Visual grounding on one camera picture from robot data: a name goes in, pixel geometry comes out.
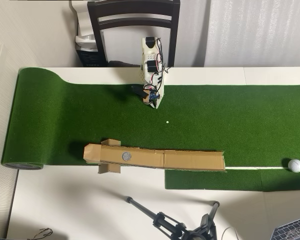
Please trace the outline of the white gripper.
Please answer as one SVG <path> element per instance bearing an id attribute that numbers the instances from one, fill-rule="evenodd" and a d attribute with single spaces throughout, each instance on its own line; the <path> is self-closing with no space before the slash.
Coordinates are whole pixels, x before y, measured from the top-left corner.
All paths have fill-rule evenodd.
<path id="1" fill-rule="evenodd" d="M 149 105 L 155 109 L 158 109 L 161 101 L 164 97 L 165 90 L 165 71 L 160 72 L 144 72 L 144 89 L 151 90 L 156 92 L 156 99 L 151 102 Z"/>

